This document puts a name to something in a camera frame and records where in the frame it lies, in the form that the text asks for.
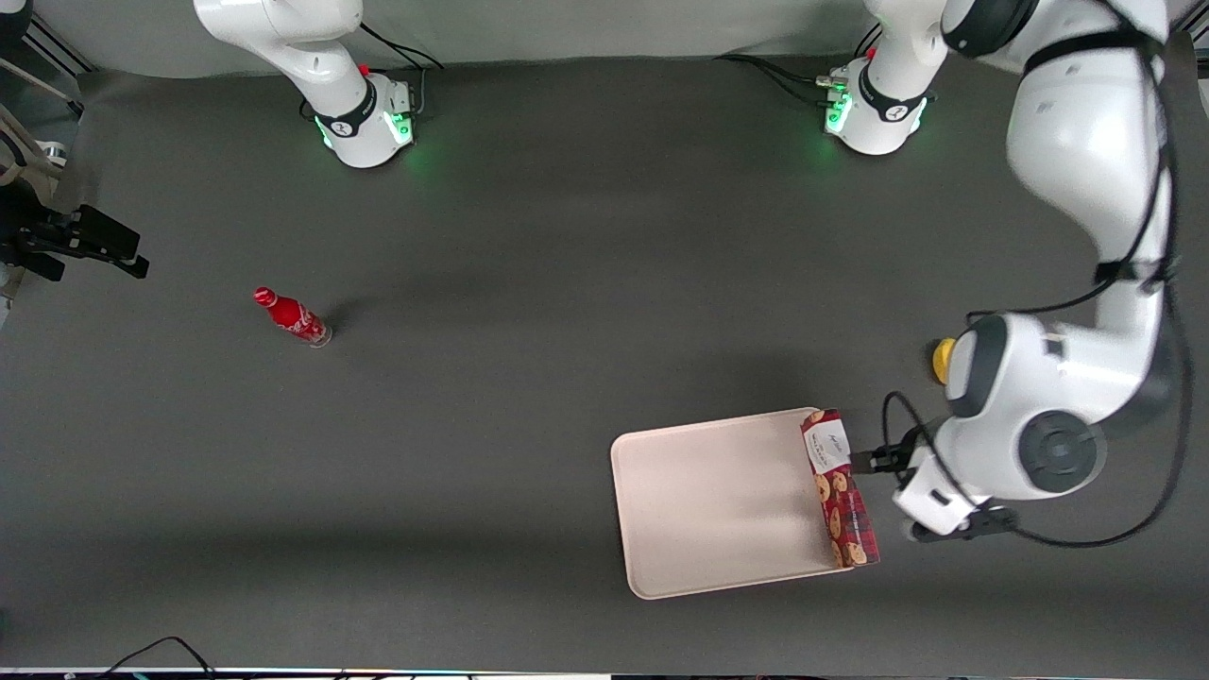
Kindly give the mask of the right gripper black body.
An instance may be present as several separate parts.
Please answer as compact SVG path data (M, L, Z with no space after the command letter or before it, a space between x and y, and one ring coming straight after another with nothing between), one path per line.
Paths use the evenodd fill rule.
M36 195L21 189L4 189L1 196L2 264L25 267L50 282L60 282L64 263L56 254L82 259L79 236L82 206L57 212L44 206Z

